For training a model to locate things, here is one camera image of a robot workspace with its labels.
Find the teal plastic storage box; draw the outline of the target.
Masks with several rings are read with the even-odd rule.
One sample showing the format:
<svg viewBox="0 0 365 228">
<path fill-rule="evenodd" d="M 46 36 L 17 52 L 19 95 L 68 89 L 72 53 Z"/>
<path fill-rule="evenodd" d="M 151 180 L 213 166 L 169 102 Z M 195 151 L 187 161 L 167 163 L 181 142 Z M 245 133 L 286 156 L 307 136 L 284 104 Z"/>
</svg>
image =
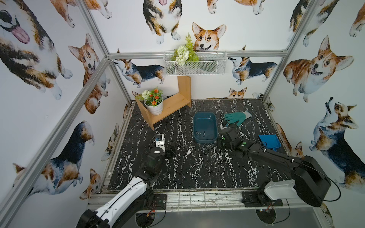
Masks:
<svg viewBox="0 0 365 228">
<path fill-rule="evenodd" d="M 198 112 L 194 115 L 193 135 L 197 143 L 215 143 L 218 138 L 216 116 L 212 112 Z"/>
</svg>

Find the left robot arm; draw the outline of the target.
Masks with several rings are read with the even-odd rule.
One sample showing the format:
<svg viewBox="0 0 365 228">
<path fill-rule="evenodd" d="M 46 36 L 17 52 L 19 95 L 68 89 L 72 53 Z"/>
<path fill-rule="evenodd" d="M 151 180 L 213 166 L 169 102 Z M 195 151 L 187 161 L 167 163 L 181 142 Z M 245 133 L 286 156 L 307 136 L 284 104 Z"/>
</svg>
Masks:
<svg viewBox="0 0 365 228">
<path fill-rule="evenodd" d="M 150 149 L 135 177 L 114 198 L 95 211 L 86 210 L 80 217 L 77 228 L 112 228 L 123 224 L 143 208 L 154 193 L 151 186 L 156 182 L 166 159 L 176 155 L 176 148 Z"/>
</svg>

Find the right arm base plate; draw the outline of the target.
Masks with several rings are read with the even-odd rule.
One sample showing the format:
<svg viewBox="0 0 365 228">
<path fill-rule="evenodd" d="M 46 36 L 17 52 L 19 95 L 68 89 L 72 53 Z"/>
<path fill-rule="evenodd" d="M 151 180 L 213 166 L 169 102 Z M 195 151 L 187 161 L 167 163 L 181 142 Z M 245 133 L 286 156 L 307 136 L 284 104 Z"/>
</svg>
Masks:
<svg viewBox="0 0 365 228">
<path fill-rule="evenodd" d="M 242 192 L 241 202 L 245 207 L 269 207 L 269 206 L 283 206 L 281 199 L 273 200 L 270 199 L 265 193 L 262 192 Z"/>
</svg>

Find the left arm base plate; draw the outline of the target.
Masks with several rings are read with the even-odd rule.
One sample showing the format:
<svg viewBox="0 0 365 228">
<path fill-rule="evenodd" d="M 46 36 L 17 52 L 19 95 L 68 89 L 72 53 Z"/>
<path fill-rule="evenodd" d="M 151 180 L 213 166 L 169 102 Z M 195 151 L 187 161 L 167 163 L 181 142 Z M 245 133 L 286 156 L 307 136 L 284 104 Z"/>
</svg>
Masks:
<svg viewBox="0 0 365 228">
<path fill-rule="evenodd" d="M 166 208 L 167 195 L 166 194 L 150 194 L 142 195 L 137 199 L 137 211 L 151 211 L 157 207 Z"/>
</svg>

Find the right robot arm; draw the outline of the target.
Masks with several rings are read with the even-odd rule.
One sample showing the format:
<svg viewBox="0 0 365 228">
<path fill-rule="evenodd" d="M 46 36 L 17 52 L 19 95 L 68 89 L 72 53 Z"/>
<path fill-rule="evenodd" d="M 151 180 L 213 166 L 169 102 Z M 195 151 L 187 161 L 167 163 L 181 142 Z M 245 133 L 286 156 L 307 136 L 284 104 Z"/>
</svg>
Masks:
<svg viewBox="0 0 365 228">
<path fill-rule="evenodd" d="M 331 186 L 330 178 L 310 156 L 293 157 L 267 148 L 265 142 L 243 141 L 232 127 L 219 131 L 218 145 L 239 159 L 262 161 L 289 175 L 289 180 L 265 181 L 256 191 L 244 193 L 247 207 L 273 206 L 282 199 L 301 199 L 312 207 L 320 207 Z"/>
</svg>

